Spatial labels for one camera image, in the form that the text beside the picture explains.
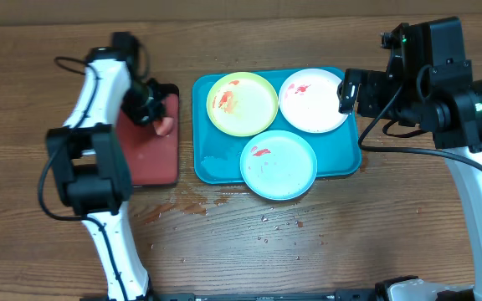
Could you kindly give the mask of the pink sponge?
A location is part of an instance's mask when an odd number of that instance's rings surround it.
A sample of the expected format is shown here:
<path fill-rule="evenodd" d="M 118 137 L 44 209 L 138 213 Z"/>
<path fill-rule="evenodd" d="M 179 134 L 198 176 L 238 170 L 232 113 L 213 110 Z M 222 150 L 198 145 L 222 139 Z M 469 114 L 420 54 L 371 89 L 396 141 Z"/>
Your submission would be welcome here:
<path fill-rule="evenodd" d="M 153 121 L 152 125 L 157 135 L 168 136 L 175 125 L 175 119 L 173 117 L 166 116 L 160 120 Z"/>

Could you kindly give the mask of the yellow-green plate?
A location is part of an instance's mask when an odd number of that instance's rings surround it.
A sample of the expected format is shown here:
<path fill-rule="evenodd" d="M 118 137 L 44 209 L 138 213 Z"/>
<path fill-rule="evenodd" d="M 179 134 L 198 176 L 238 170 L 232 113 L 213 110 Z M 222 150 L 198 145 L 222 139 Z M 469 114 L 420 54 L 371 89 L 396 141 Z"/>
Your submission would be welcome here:
<path fill-rule="evenodd" d="M 208 92 L 206 110 L 223 133 L 247 137 L 266 130 L 278 114 L 279 101 L 273 85 L 250 72 L 226 74 Z"/>

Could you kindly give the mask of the light blue plate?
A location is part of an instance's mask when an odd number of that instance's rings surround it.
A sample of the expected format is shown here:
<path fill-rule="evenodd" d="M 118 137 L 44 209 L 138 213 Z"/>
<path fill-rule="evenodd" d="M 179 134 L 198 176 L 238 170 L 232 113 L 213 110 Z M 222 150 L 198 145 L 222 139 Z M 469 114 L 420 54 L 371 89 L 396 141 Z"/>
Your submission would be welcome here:
<path fill-rule="evenodd" d="M 307 192 L 315 181 L 317 158 L 311 145 L 286 130 L 269 130 L 252 138 L 240 156 L 245 184 L 272 201 L 288 201 Z"/>

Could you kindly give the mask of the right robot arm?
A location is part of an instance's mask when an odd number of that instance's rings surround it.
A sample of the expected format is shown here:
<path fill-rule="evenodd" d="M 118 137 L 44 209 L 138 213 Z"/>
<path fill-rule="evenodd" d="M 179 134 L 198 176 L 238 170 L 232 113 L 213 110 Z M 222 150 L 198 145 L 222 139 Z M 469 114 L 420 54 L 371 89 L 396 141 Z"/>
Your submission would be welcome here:
<path fill-rule="evenodd" d="M 444 158 L 457 187 L 469 232 L 474 284 L 452 286 L 404 276 L 378 283 L 373 300 L 482 300 L 482 80 L 474 80 L 456 17 L 382 34 L 391 55 L 385 71 L 348 69 L 338 86 L 339 110 L 372 123 L 429 133 L 431 156 Z"/>

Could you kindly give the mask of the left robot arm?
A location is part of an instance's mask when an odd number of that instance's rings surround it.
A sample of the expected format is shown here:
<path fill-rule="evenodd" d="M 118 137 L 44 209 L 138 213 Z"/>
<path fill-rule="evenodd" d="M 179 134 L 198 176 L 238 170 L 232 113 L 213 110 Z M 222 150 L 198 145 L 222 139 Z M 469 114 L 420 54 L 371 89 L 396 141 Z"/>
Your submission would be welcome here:
<path fill-rule="evenodd" d="M 151 300 L 151 278 L 136 250 L 128 217 L 130 168 L 115 132 L 120 114 L 161 134 L 172 126 L 167 100 L 179 94 L 139 70 L 144 46 L 129 32 L 114 32 L 108 47 L 81 60 L 84 86 L 69 118 L 48 130 L 48 160 L 38 180 L 38 203 L 62 222 L 82 223 L 105 272 L 108 300 Z"/>

